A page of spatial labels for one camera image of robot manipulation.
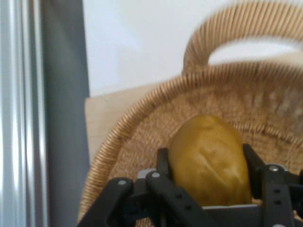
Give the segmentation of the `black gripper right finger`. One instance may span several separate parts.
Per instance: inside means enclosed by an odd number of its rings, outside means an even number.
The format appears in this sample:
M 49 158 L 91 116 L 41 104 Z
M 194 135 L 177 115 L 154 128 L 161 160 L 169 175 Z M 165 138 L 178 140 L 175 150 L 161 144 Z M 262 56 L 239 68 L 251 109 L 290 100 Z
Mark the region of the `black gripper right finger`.
M 263 227 L 303 225 L 303 172 L 298 175 L 283 165 L 266 164 L 249 144 L 243 144 L 251 193 L 262 200 Z

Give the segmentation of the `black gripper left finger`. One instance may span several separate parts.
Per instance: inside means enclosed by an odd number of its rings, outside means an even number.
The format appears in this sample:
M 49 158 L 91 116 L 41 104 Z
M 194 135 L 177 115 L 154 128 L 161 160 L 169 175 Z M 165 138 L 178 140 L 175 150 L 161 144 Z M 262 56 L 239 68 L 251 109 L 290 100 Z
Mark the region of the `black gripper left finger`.
M 79 222 L 80 227 L 134 227 L 149 218 L 156 227 L 213 227 L 214 220 L 170 178 L 168 150 L 158 150 L 156 169 L 135 182 L 111 179 Z

